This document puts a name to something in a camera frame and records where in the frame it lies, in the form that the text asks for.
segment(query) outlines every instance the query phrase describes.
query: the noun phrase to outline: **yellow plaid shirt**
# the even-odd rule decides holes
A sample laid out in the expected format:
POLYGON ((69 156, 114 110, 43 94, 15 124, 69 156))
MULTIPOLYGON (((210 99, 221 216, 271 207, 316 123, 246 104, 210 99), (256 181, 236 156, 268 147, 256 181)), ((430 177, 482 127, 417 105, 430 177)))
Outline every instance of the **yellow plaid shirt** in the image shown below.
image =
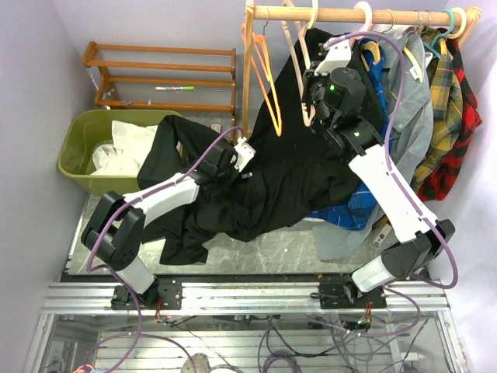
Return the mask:
MULTIPOLYGON (((422 36, 423 41, 432 43, 439 34, 438 30, 428 29, 422 36)), ((427 72, 433 105, 433 135, 426 157, 418 166, 412 178, 411 187, 417 192, 423 180, 433 172, 440 160, 447 154, 461 132, 463 97, 461 86, 452 69, 452 59, 446 41, 439 39, 441 59, 433 58, 427 72)))

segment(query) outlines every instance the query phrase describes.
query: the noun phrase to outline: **red plaid shirt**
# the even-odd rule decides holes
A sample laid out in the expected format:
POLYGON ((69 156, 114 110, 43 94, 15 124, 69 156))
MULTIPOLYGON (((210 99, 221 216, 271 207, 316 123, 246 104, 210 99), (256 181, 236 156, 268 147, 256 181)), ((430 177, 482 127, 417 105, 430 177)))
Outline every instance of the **red plaid shirt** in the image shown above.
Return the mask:
POLYGON ((461 170, 467 147, 473 138, 474 130, 481 124, 481 118, 476 109, 478 101, 464 75, 463 60, 459 45, 455 40, 447 40, 447 48, 454 56, 452 63, 454 74, 461 84, 463 96, 463 115, 461 133, 452 149, 442 158, 433 172, 424 179, 418 191, 421 200, 442 200, 450 192, 461 170))

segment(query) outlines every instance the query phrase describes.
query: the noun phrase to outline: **robotic arm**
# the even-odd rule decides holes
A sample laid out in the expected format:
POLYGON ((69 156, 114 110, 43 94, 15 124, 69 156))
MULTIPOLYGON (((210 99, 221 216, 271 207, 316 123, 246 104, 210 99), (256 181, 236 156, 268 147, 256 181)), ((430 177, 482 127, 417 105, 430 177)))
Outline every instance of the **robotic arm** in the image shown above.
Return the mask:
MULTIPOLYGON (((366 88, 357 71, 335 68, 331 72, 316 73, 315 66, 312 64, 304 73, 302 97, 303 103, 315 106, 316 117, 311 130, 323 136, 336 155, 365 182, 389 217, 399 241, 348 275, 346 289, 340 294, 353 303, 354 299, 389 281, 405 279, 441 253, 440 241, 428 223, 435 226, 445 240, 450 239, 455 228, 449 220, 438 221, 396 167, 386 163, 383 139, 373 125, 360 116, 366 88)), ((112 214, 126 202, 141 198, 119 216, 118 227, 111 226, 96 255, 141 296, 144 307, 155 307, 158 299, 164 300, 165 296, 161 294, 160 281, 138 257, 144 227, 168 211, 194 202, 202 183, 241 172, 254 153, 244 138, 234 147, 222 141, 190 176, 177 173, 158 186, 124 196, 106 193, 82 234, 83 244, 92 249, 112 214), (170 187, 154 193, 169 183, 170 187)), ((132 309, 134 306, 130 303, 127 291, 117 287, 113 308, 132 309)))

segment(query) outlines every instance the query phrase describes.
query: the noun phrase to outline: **plaid shirt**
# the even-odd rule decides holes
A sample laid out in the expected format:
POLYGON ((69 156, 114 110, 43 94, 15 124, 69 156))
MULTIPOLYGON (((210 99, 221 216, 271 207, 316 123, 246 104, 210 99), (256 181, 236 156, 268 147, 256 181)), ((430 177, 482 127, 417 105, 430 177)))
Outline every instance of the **plaid shirt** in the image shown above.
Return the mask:
MULTIPOLYGON (((431 43, 439 33, 438 30, 428 29, 422 39, 431 43)), ((452 69, 446 41, 440 39, 436 47, 440 49, 441 59, 434 58, 427 68, 432 93, 433 136, 426 157, 412 178, 411 187, 415 192, 418 192, 426 177, 439 165, 442 157, 452 149, 461 132, 463 112, 461 85, 452 69)))
MULTIPOLYGON (((364 44, 368 41, 371 41, 371 39, 362 39, 360 43, 364 44)), ((381 48, 380 53, 381 59, 377 64, 374 64, 374 58, 371 52, 364 51, 363 56, 365 64, 369 67, 367 74, 378 94, 381 111, 384 115, 384 124, 380 131, 380 135, 384 138, 388 127, 388 109, 385 94, 383 92, 383 85, 381 83, 384 63, 384 52, 381 48)), ((322 208, 319 211, 312 211, 308 214, 308 217, 323 219, 334 225, 338 225, 339 227, 352 231, 359 231, 364 229, 366 226, 366 223, 373 212, 374 206, 376 206, 376 199, 366 184, 361 181, 346 204, 329 206, 322 208)))
POLYGON ((462 129, 454 146, 436 169, 425 179, 418 191, 421 200, 442 200, 447 196, 461 170, 467 147, 473 138, 474 130, 481 124, 476 109, 478 101, 464 75, 464 66, 459 46, 455 40, 447 41, 447 48, 453 55, 454 74, 461 84, 463 96, 462 129))

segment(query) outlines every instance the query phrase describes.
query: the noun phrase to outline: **wall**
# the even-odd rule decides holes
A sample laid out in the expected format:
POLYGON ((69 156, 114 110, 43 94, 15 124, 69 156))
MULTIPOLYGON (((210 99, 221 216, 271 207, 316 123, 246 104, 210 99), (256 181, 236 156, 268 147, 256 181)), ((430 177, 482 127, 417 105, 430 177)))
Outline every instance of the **wall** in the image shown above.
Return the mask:
MULTIPOLYGON (((449 7, 478 2, 450 0, 449 7)), ((479 99, 478 112, 483 124, 476 131, 464 159, 461 174, 447 198, 433 204, 441 218, 449 217, 456 225, 450 241, 460 271, 459 284, 447 292, 458 331, 475 373, 495 371, 497 350, 497 4, 480 1, 482 21, 462 48, 464 70, 479 99)), ((441 256, 432 274, 450 282, 448 260, 441 256)))
POLYGON ((18 372, 84 198, 58 172, 57 155, 94 92, 51 1, 2 2, 0 35, 0 361, 18 372))
MULTIPOLYGON (((238 54, 238 108, 242 102, 243 43, 241 24, 245 21, 245 1, 216 0, 120 0, 115 2, 101 0, 54 0, 61 19, 68 29, 79 53, 85 51, 90 40, 108 44, 138 44, 166 47, 205 47, 214 49, 236 48, 238 54)), ((282 0, 257 0, 256 4, 281 5, 282 0)), ((321 7, 350 8, 357 0, 321 0, 321 7)), ((442 4, 433 4, 430 0, 418 0, 419 9, 440 10, 442 4)), ((310 0, 294 0, 296 6, 311 6, 310 0)), ((391 8, 391 0, 370 2, 374 9, 391 8)), ((412 10, 412 1, 398 0, 395 8, 412 10)), ((254 32, 262 33, 266 21, 255 21, 254 32)), ((290 30, 294 25, 289 23, 290 30)), ((352 25, 317 23, 317 27, 333 33, 349 32, 352 25)), ((287 42, 281 23, 269 22, 266 27, 266 39, 269 45, 271 66, 276 77, 288 58, 287 42)), ((251 80, 251 119, 263 101, 259 83, 252 74, 251 80)))

